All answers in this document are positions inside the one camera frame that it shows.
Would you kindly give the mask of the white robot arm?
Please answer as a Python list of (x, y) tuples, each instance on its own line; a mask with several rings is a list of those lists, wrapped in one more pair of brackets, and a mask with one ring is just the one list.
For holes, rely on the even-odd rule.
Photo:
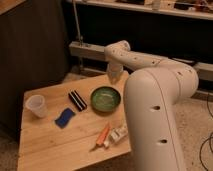
[(196, 70), (167, 57), (133, 52), (127, 41), (104, 48), (107, 74), (133, 73), (124, 86), (123, 103), (136, 171), (187, 171), (173, 105), (198, 88)]

